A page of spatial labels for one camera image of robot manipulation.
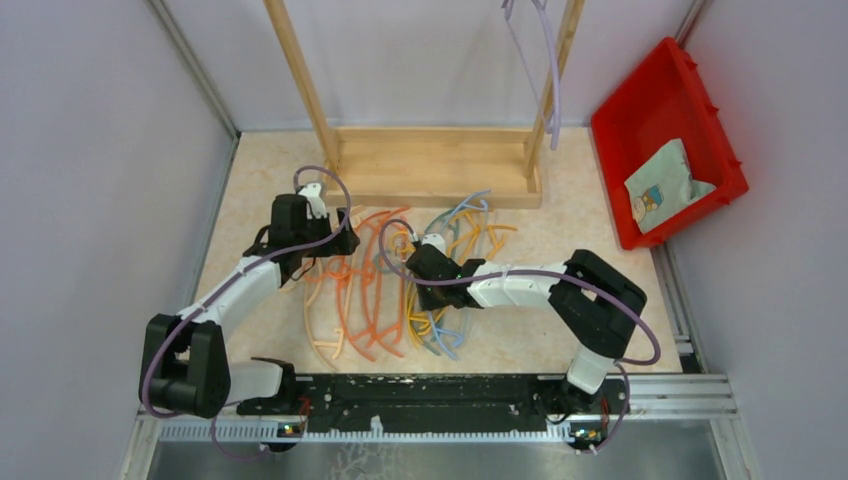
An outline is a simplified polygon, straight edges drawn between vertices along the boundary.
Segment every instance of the cloth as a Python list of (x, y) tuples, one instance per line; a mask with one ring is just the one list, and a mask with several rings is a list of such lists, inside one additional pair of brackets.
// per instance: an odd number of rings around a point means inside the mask
[(633, 219), (647, 233), (715, 190), (715, 185), (692, 179), (683, 141), (663, 145), (624, 181), (630, 193)]

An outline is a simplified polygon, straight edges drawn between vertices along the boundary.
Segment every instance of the beige tabletop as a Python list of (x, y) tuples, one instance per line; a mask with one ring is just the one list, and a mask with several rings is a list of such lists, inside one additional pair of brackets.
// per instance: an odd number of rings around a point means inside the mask
[[(199, 296), (233, 270), (242, 252), (253, 242), (257, 230), (269, 223), (274, 197), (292, 191), (294, 170), (302, 165), (320, 163), (321, 158), (318, 142), (311, 132), (242, 135), (200, 280)], [(568, 259), (575, 249), (592, 250), (648, 295), (642, 317), (657, 334), (662, 357), (653, 366), (630, 367), (629, 370), (680, 372), (651, 254), (648, 250), (625, 252), (618, 247), (588, 131), (585, 128), (563, 129), (558, 150), (544, 149), (539, 165), (544, 188), (542, 208), (499, 210), (491, 214), (490, 222), (518, 227), (517, 232), (507, 234), (507, 241), (494, 261), (531, 265), (553, 263)], [(366, 209), (364, 215), (378, 210), (381, 209)], [(405, 215), (416, 229), (423, 230), (442, 211), (413, 209)], [(367, 239), (368, 234), (364, 234), (363, 240)], [(347, 320), (353, 334), (365, 326), (358, 282), (354, 280)], [(402, 358), (377, 342), (366, 347), (368, 335), (365, 335), (359, 338), (358, 344), (373, 361), (357, 353), (347, 341), (335, 360), (331, 358), (334, 348), (318, 347), (324, 357), (322, 360), (309, 345), (304, 326), (303, 289), (309, 288), (311, 293), (315, 284), (298, 283), (290, 291), (280, 291), (265, 300), (235, 330), (227, 340), (231, 361), (253, 356), (270, 357), (292, 362), (297, 371), (310, 373), (331, 371), (328, 365), (336, 371), (351, 373), (564, 372), (578, 345), (574, 335), (552, 311), (498, 307), (471, 311), (468, 337), (456, 350), (458, 360), (413, 347), (405, 330), (396, 344), (392, 343), (394, 334), (383, 338)], [(397, 323), (398, 290), (399, 279), (386, 274), (378, 329)], [(373, 292), (366, 298), (373, 302)], [(449, 311), (447, 315), (446, 327), (458, 329), (461, 314)], [(310, 307), (309, 319), (317, 341), (332, 343), (339, 338), (333, 280), (324, 282)], [(638, 329), (627, 355), (631, 358), (651, 355), (651, 345)]]

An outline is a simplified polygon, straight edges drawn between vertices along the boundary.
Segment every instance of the wooden rack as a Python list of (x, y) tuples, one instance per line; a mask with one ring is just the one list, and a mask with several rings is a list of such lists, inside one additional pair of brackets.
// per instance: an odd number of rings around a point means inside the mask
[[(284, 0), (264, 0), (325, 165), (345, 182), (357, 205), (452, 207), (469, 193), (491, 189), (494, 208), (539, 208), (537, 168), (545, 118), (553, 106), (548, 75), (533, 129), (487, 127), (338, 127), (327, 124)], [(584, 0), (569, 0), (557, 36), (559, 76), (577, 31)], [(328, 182), (325, 201), (344, 204)]]

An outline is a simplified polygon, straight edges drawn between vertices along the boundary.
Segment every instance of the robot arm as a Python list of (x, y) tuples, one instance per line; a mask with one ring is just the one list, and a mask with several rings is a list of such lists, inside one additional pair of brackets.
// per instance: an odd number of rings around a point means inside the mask
[(624, 356), (635, 324), (621, 310), (602, 298), (589, 298), (580, 287), (547, 276), (506, 275), (513, 270), (542, 270), (567, 273), (597, 286), (641, 313), (645, 293), (600, 257), (588, 250), (576, 250), (571, 259), (548, 265), (501, 265), (470, 259), (460, 266), (444, 251), (439, 235), (426, 235), (406, 261), (418, 278), (446, 280), (501, 273), (500, 278), (443, 287), (418, 285), (424, 310), (445, 306), (490, 308), (499, 305), (552, 309), (574, 332), (580, 347), (571, 362), (564, 390), (569, 406), (581, 411), (593, 402), (607, 372)]
[[(200, 314), (180, 332), (162, 362), (154, 366), (149, 386), (154, 406), (211, 418), (226, 404), (270, 397), (280, 391), (285, 364), (251, 360), (231, 366), (224, 344), (254, 308), (291, 280), (304, 258), (351, 255), (359, 245), (359, 238), (348, 225), (332, 241), (316, 248), (272, 255), (331, 234), (330, 215), (320, 195), (321, 185), (310, 183), (296, 194), (277, 196), (270, 225), (259, 231), (254, 244), (221, 284), (176, 315), (160, 314), (148, 323), (139, 397), (156, 352), (176, 326), (198, 310)], [(337, 213), (341, 221), (343, 209)], [(266, 233), (268, 239), (262, 242)], [(221, 288), (233, 278), (238, 281)], [(190, 352), (188, 359), (181, 359), (179, 355), (186, 351)]]

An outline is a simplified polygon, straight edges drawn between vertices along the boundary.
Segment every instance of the red tray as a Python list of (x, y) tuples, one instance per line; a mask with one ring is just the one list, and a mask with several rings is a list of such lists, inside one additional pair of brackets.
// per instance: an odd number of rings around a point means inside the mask
[[(666, 38), (592, 116), (592, 132), (621, 248), (653, 247), (748, 191), (697, 64)], [(716, 189), (648, 233), (633, 220), (624, 181), (666, 142), (683, 140), (696, 180)]]

